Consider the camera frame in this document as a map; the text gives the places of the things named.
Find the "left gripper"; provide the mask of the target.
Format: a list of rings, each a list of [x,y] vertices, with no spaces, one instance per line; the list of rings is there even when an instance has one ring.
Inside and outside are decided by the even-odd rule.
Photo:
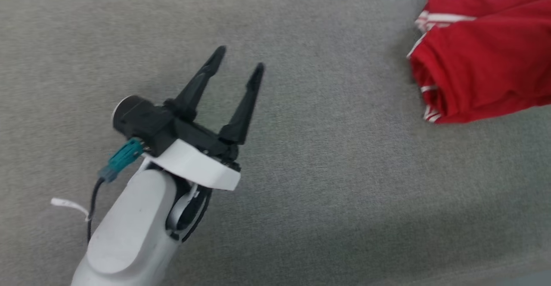
[[[199,101],[209,80],[218,72],[225,54],[226,46],[218,47],[178,96],[164,101],[165,108],[185,121],[174,121],[176,140],[167,150],[157,157],[144,154],[144,168],[156,165],[204,187],[236,189],[241,178],[241,167],[237,163],[238,145],[244,145],[248,135],[262,83],[264,63],[257,64],[246,84],[245,95],[219,135],[196,123],[187,122],[197,117]]]

